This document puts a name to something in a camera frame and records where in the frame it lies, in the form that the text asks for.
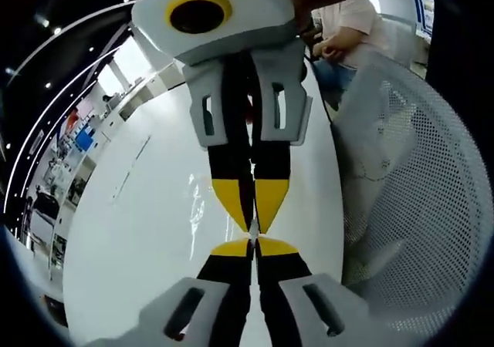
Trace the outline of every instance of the black circle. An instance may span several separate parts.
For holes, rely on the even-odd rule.
[[[191,0],[173,10],[170,23],[178,31],[198,34],[218,28],[224,18],[222,7],[215,2]]]

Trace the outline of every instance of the window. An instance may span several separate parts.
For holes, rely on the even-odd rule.
[[[115,53],[113,60],[130,84],[135,84],[137,79],[147,77],[153,71],[134,37],[130,37],[123,43],[120,50]]]
[[[380,14],[381,13],[381,4],[379,3],[379,0],[370,0],[370,2],[374,6],[374,9],[376,9],[376,13]]]
[[[124,87],[108,65],[103,67],[103,70],[98,76],[98,82],[103,88],[103,91],[109,96],[124,92]]]

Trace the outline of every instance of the white mesh chair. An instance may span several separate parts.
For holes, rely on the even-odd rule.
[[[410,68],[417,51],[416,24],[394,15],[381,14],[380,16],[383,19],[391,58],[402,66]]]
[[[343,95],[333,128],[343,284],[375,318],[426,339],[467,292],[492,235],[479,151],[446,101],[378,54]]]

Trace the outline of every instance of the yellow panel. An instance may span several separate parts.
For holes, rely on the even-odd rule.
[[[288,180],[255,180],[255,206],[261,234],[268,232],[288,191]]]
[[[238,180],[213,179],[213,189],[216,197],[222,202],[223,207],[232,216],[237,225],[244,231],[249,232],[245,222],[242,205],[240,204],[240,188]]]
[[[164,19],[168,22],[168,24],[170,26],[173,27],[173,25],[171,24],[171,20],[170,20],[170,17],[171,17],[171,13],[180,5],[186,3],[186,2],[191,2],[191,1],[194,1],[194,0],[170,0],[170,2],[168,2],[168,5],[167,5],[167,8],[165,10],[165,13],[164,13]],[[230,1],[229,0],[205,0],[207,2],[214,2],[215,4],[219,5],[222,10],[223,10],[223,24],[225,24],[229,19],[230,17],[232,16],[232,4],[230,4]]]
[[[247,244],[249,239],[240,239],[239,241],[227,241],[212,250],[213,256],[228,256],[228,257],[246,257]]]
[[[257,238],[261,248],[261,255],[265,256],[280,256],[283,254],[298,253],[297,249],[284,241],[270,239],[266,237]]]

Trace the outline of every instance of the yellow circle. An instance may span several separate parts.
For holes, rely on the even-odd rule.
[[[164,18],[167,21],[167,23],[171,27],[174,27],[172,22],[171,22],[171,15],[172,15],[173,11],[176,8],[178,8],[179,6],[181,6],[187,2],[193,2],[193,1],[197,1],[197,0],[170,0],[168,2],[167,8],[166,8],[165,13],[164,13]],[[225,24],[230,19],[230,17],[232,16],[232,5],[230,4],[229,0],[202,0],[202,1],[212,2],[216,5],[218,5],[222,9],[223,21],[222,21],[221,25]]]

